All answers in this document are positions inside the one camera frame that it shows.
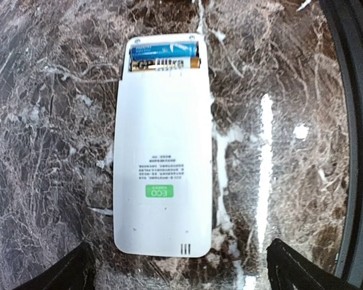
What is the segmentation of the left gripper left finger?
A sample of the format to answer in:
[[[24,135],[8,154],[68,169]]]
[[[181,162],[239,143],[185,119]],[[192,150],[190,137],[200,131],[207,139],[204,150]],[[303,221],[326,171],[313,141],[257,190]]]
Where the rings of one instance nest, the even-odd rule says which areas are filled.
[[[15,290],[95,289],[95,259],[90,245],[82,242],[37,277]]]

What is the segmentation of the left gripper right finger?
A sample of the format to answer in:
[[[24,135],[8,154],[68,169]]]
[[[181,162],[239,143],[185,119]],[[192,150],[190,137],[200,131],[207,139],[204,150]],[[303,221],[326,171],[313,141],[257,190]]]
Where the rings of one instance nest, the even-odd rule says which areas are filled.
[[[281,239],[267,247],[267,270],[274,290],[357,288],[316,266]]]

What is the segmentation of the white remote control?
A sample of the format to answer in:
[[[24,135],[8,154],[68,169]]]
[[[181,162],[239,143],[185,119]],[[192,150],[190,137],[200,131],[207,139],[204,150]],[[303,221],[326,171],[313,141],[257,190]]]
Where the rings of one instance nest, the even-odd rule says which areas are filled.
[[[132,46],[197,42],[200,67],[131,72]],[[127,254],[202,257],[212,235],[208,52],[198,33],[134,37],[118,84],[113,233]]]

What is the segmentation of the gold black battery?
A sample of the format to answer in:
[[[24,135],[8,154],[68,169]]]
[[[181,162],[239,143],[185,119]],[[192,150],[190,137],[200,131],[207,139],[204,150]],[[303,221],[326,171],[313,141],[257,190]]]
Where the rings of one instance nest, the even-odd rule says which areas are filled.
[[[199,57],[175,57],[151,60],[135,60],[131,62],[130,71],[169,71],[175,69],[197,69],[199,67]]]

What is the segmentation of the blue battery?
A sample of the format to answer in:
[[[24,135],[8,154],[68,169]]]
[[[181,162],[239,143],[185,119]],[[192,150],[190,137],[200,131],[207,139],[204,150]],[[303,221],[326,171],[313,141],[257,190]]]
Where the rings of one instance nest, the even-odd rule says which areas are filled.
[[[129,54],[132,60],[152,60],[172,57],[195,57],[197,42],[154,43],[132,46]]]

